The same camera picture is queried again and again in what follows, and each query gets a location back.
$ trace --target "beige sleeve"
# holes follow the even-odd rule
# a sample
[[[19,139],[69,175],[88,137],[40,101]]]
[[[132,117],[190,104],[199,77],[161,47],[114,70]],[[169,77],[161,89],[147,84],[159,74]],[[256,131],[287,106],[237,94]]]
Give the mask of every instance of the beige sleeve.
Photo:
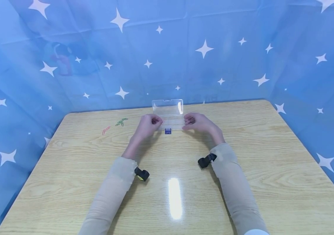
[[[217,156],[212,167],[219,178],[224,200],[238,235],[244,235],[252,229],[268,232],[232,148],[227,143],[223,143],[211,149],[210,152]]]
[[[100,186],[78,235],[106,235],[134,180],[137,163],[119,157]]]

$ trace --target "blue backdrop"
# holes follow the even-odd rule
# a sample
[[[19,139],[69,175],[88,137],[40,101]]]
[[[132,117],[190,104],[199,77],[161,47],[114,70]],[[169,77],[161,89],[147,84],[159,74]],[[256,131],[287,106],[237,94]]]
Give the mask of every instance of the blue backdrop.
[[[157,99],[267,99],[334,183],[334,0],[0,0],[0,223],[67,113]]]

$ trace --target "clear plastic box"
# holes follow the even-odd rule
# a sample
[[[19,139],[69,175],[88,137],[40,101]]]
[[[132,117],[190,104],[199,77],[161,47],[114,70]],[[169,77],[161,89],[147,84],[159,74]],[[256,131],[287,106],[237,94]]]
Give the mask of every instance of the clear plastic box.
[[[181,130],[184,126],[183,100],[155,100],[151,102],[152,112],[163,119],[163,124],[158,131],[171,128],[172,130]]]

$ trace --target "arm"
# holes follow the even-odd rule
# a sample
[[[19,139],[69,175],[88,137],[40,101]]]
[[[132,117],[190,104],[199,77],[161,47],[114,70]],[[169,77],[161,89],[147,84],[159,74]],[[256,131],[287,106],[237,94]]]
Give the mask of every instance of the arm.
[[[125,194],[134,180],[137,167],[135,153],[142,141],[163,123],[153,114],[142,116],[135,134],[122,154],[113,163],[100,186],[78,235],[106,235]]]
[[[238,164],[236,154],[224,140],[221,129],[202,114],[187,114],[184,130],[195,129],[211,135],[217,158],[212,163],[219,178],[224,200],[238,235],[268,235],[248,181]]]

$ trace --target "wooden table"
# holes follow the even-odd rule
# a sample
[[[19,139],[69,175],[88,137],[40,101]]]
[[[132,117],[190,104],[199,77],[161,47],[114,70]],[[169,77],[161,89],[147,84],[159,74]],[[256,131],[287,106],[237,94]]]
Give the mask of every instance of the wooden table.
[[[115,158],[151,108],[68,114],[0,227],[0,235],[77,234]],[[267,101],[185,105],[223,130],[271,234],[334,234],[334,185]],[[123,118],[124,126],[117,122]],[[103,129],[110,126],[104,135]],[[109,234],[233,234],[199,134],[157,133]]]

